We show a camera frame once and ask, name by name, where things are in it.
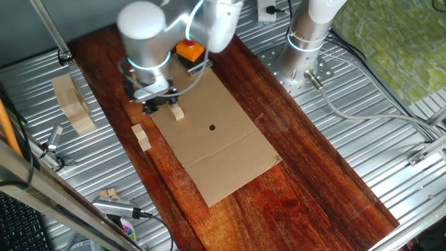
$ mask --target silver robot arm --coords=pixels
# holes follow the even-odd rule
[[[221,52],[234,35],[242,6],[239,0],[167,0],[161,6],[136,1],[127,5],[118,14],[117,25],[127,61],[145,89],[136,90],[133,99],[146,104],[175,90],[170,51],[180,41],[192,40],[209,52]]]
[[[305,71],[318,70],[317,58],[333,18],[347,0],[302,0],[293,14],[284,49],[275,62],[287,84],[302,86]]]

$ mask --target wood grain surface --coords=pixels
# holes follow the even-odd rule
[[[151,117],[125,96],[116,27],[70,46],[180,250],[368,250],[398,225],[237,37],[211,54],[212,69],[283,161],[211,208]],[[148,154],[130,129],[138,123]]]

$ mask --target green fabric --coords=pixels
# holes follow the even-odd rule
[[[446,13],[431,0],[348,0],[333,27],[407,105],[446,87]]]

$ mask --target keyboard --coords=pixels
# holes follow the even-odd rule
[[[52,250],[39,212],[2,192],[0,192],[0,250]]]

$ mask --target power outlet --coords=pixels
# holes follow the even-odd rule
[[[273,15],[267,14],[266,7],[268,6],[276,6],[275,0],[257,0],[257,14],[259,16],[259,22],[263,22],[264,24],[270,24],[276,21],[277,15],[274,13]]]

